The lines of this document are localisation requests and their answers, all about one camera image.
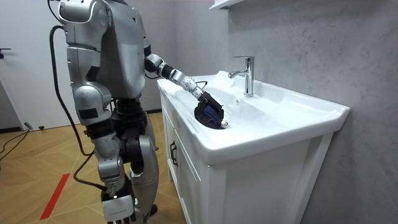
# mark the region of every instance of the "cabinet handle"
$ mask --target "cabinet handle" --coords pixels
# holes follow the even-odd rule
[[[171,152],[172,152],[172,160],[173,160],[173,164],[176,165],[178,167],[178,162],[177,159],[174,156],[174,151],[177,150],[177,146],[174,144],[174,147],[172,148]]]
[[[175,141],[173,141],[173,143],[170,144],[170,155],[173,154],[173,151],[172,151],[173,146],[175,146]]]

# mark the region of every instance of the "textured wall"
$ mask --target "textured wall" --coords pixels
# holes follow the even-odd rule
[[[169,0],[126,0],[135,7],[144,21],[145,31],[152,45],[152,52],[161,56],[171,66],[176,64],[175,5]],[[150,77],[156,74],[147,73]],[[161,108],[160,92],[156,80],[146,79],[140,98],[144,110]]]
[[[15,128],[20,125],[17,114],[0,82],[0,129]]]
[[[178,67],[255,79],[351,107],[302,223],[398,223],[398,1],[246,0],[230,12],[176,2]]]

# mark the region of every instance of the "door handle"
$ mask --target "door handle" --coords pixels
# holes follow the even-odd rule
[[[0,59],[3,59],[3,58],[4,58],[4,54],[1,53],[2,50],[11,50],[11,49],[1,49],[1,48],[0,48]]]
[[[170,155],[172,155],[172,148],[173,148],[173,146],[175,146],[175,141],[173,141],[173,143],[170,144]]]
[[[173,164],[178,167],[177,158],[175,158],[175,155],[174,155],[174,151],[176,151],[176,150],[177,150],[177,146],[175,145],[175,141],[173,141],[173,143],[170,145],[170,153],[171,153],[171,157],[173,160]]]

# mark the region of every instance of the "humanoid robot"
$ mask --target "humanoid robot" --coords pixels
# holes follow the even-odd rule
[[[145,72],[156,73],[195,97],[222,120],[224,111],[192,77],[151,52],[140,14],[123,0],[61,0],[73,99],[80,123],[95,145],[108,223],[146,223],[159,169],[155,139],[139,98]],[[116,109],[107,108],[111,100]],[[130,163],[129,175],[123,164]]]

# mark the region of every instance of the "faucet handle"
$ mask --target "faucet handle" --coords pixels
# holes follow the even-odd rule
[[[244,62],[251,63],[254,62],[255,56],[235,56],[233,58],[244,58]]]

